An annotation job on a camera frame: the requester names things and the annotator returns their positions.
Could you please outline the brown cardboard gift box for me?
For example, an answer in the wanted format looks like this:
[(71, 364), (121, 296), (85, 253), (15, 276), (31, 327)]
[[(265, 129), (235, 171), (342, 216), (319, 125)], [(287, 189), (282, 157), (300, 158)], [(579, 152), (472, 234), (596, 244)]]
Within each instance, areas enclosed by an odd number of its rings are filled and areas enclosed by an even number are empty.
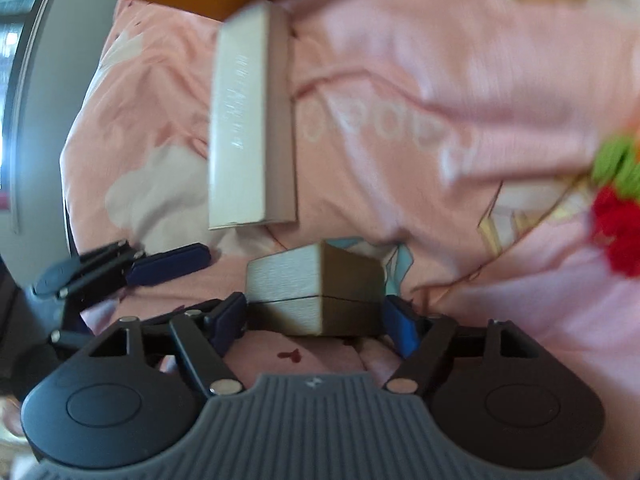
[(248, 327), (294, 337), (383, 333), (385, 275), (373, 258), (319, 243), (251, 261)]

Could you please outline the long white box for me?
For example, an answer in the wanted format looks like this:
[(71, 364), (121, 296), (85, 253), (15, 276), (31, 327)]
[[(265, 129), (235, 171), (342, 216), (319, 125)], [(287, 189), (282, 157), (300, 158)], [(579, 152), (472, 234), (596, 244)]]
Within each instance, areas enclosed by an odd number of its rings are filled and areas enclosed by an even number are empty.
[(290, 54), (288, 14), (266, 0), (218, 30), (208, 142), (212, 230), (297, 218)]

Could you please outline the crocheted orange fruit toy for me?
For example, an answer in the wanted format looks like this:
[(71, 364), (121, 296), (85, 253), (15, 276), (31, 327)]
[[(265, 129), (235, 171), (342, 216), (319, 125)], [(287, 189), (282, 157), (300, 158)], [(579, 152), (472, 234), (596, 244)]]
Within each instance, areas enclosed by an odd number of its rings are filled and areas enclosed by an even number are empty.
[(610, 136), (591, 170), (591, 239), (613, 272), (639, 276), (639, 135)]

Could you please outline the pink patterned duvet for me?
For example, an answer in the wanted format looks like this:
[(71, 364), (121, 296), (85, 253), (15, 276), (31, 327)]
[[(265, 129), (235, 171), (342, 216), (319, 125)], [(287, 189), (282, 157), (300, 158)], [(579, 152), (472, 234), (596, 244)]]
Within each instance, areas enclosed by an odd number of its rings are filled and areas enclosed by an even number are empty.
[(288, 0), (298, 219), (208, 226), (218, 24), (119, 0), (61, 157), (76, 246), (201, 242), (215, 263), (89, 310), (95, 332), (241, 289), (257, 257), (327, 240), (389, 292), (506, 318), (597, 391), (596, 460), (639, 473), (639, 283), (590, 238), (588, 172), (639, 125), (639, 13), (584, 0)]

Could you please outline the window with dark frame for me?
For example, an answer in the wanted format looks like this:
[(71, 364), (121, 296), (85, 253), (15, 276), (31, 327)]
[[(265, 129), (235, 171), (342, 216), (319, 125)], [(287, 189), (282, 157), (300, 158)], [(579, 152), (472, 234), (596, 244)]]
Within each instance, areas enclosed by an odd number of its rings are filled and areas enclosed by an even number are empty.
[(24, 18), (3, 109), (1, 255), (21, 284), (67, 252), (62, 213), (60, 50), (48, 41), (54, 0), (34, 0)]

